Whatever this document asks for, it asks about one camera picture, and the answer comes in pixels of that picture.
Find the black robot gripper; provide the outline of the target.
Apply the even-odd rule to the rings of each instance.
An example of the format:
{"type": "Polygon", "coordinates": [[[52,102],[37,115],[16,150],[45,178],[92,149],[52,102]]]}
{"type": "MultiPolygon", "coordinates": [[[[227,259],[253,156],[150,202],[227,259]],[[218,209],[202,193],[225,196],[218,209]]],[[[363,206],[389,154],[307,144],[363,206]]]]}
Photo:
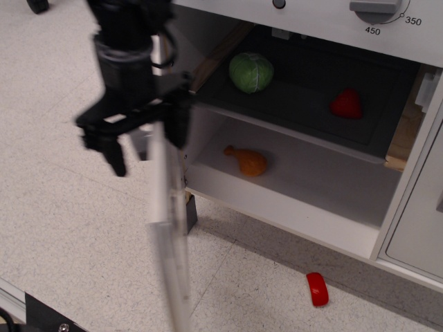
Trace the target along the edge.
{"type": "Polygon", "coordinates": [[[177,56],[174,38],[166,28],[173,18],[170,1],[88,1],[99,31],[93,42],[105,86],[102,98],[79,115],[76,125],[84,132],[87,149],[100,152],[115,175],[127,169],[118,136],[163,116],[165,137],[177,149],[188,139],[191,97],[190,76],[160,92],[154,68],[170,65],[177,56]],[[155,35],[173,46],[160,63],[152,61],[155,35]]]}

